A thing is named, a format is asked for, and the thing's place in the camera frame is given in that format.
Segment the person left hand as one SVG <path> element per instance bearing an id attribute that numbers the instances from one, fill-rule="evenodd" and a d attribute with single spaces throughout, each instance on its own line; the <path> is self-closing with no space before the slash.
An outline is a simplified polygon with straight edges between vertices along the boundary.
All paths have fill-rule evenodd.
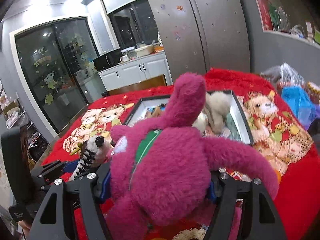
<path id="1" fill-rule="evenodd" d="M 27 239 L 28 236 L 29 236 L 29 232 L 30 232 L 30 229 L 31 229 L 31 225 L 26 223 L 24 220 L 22 221 L 19 221 L 18 224 L 21 226 L 22 228 L 22 232 L 23 232 L 23 235 L 24 235 L 24 238 Z"/>

